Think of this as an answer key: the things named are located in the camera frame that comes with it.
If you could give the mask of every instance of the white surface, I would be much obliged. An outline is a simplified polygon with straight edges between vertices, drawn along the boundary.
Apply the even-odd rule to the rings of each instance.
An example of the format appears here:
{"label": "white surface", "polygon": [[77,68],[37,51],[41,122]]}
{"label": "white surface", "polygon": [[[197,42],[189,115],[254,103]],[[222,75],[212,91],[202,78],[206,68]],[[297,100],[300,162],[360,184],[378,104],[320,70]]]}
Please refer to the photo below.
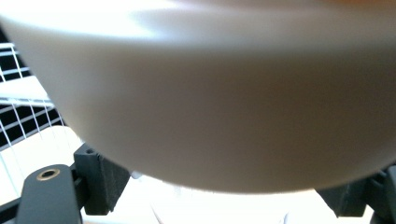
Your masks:
{"label": "white surface", "polygon": [[40,101],[50,99],[36,77],[24,77],[1,82],[0,97]]}
{"label": "white surface", "polygon": [[2,25],[73,129],[130,170],[262,192],[394,161],[393,2],[24,3]]}

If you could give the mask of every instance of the screw hole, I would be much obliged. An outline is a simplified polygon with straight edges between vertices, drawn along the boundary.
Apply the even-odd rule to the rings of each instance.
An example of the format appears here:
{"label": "screw hole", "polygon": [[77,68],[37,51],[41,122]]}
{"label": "screw hole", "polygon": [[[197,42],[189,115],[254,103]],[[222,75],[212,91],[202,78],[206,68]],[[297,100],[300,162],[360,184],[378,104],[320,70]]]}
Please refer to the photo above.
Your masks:
{"label": "screw hole", "polygon": [[45,181],[52,179],[53,177],[57,176],[61,171],[59,169],[48,169],[46,171],[41,172],[37,176],[37,180],[39,181]]}

